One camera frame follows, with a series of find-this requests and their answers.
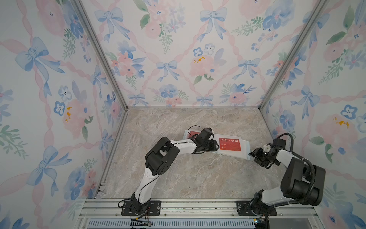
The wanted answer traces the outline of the red card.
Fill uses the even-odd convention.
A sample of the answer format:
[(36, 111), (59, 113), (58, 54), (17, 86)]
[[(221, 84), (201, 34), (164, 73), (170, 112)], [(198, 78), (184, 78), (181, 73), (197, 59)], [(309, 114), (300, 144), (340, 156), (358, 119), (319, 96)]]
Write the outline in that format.
[(241, 151), (240, 140), (236, 138), (219, 138), (219, 146), (221, 150), (226, 151)]
[(190, 131), (190, 132), (188, 132), (188, 137), (192, 137), (192, 136), (198, 135), (198, 134), (200, 134), (200, 132)]

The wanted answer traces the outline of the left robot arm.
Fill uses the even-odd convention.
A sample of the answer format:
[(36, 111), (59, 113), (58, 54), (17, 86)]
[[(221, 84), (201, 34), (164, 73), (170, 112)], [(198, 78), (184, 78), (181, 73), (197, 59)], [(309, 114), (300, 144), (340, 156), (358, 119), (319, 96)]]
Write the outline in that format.
[(157, 179), (168, 171), (178, 155), (199, 155), (218, 149), (219, 145), (214, 140), (211, 128), (203, 128), (199, 134), (185, 140), (174, 141), (162, 137), (145, 156), (143, 178), (130, 198), (133, 210), (139, 215), (147, 210)]

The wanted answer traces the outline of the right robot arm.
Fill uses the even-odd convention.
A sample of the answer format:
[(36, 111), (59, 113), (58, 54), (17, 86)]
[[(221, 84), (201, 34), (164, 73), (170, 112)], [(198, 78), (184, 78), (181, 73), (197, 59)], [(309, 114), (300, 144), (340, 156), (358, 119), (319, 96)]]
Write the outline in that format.
[(276, 207), (301, 204), (317, 206), (324, 193), (326, 171), (293, 151), (294, 137), (290, 133), (279, 135), (249, 156), (259, 166), (270, 169), (283, 165), (286, 168), (280, 186), (271, 190), (260, 190), (247, 205), (255, 215), (264, 215)]

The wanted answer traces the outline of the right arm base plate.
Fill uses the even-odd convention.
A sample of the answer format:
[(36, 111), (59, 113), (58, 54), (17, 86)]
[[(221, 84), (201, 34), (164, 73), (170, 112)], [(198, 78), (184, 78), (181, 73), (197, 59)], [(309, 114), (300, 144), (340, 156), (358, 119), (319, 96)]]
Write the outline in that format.
[(251, 200), (238, 200), (235, 204), (239, 216), (264, 216), (270, 208), (261, 201), (252, 203)]

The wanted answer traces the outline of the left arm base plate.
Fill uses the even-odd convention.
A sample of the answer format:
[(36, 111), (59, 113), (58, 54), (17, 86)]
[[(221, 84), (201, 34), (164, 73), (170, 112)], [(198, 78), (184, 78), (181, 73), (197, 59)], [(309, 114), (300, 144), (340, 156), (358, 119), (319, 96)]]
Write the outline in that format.
[(126, 200), (120, 208), (122, 216), (160, 216), (161, 201), (150, 200), (141, 205), (137, 201)]

